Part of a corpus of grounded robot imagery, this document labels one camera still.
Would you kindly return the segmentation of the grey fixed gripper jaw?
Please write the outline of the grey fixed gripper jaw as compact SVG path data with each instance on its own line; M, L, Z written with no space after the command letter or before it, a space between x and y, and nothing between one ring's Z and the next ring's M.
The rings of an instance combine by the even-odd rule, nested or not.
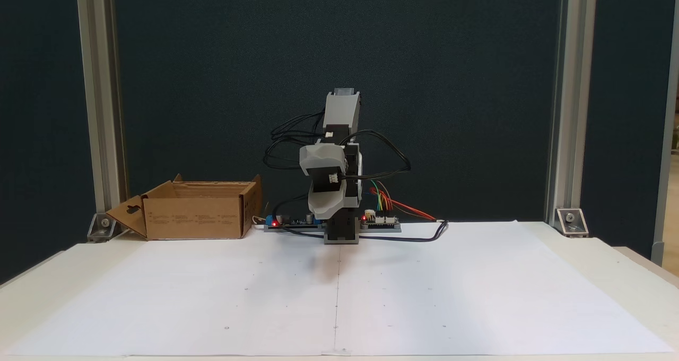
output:
M308 192L308 208L315 218L332 218L344 208L344 192L334 190L328 192Z

